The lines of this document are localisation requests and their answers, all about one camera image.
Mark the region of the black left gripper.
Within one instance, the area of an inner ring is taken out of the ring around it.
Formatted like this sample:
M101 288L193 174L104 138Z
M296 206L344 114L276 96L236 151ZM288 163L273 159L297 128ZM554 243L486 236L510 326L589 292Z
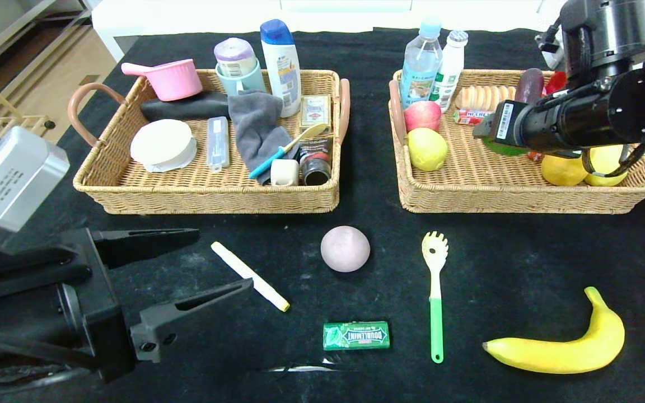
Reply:
M253 279L209 288L143 309L125 324L108 269L193 245L194 228L75 230L56 245L11 254L0 249L0 370L60 365L105 382L138 360L158 364L171 347L202 336L246 300Z

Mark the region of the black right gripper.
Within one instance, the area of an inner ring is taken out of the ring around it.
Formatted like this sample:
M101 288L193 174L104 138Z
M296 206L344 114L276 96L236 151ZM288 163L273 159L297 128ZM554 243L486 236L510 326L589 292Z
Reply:
M558 152L561 143L555 125L557 105L551 99L535 103L505 100L495 113L489 113L474 126L474 138L490 135L492 141L507 148L535 152Z

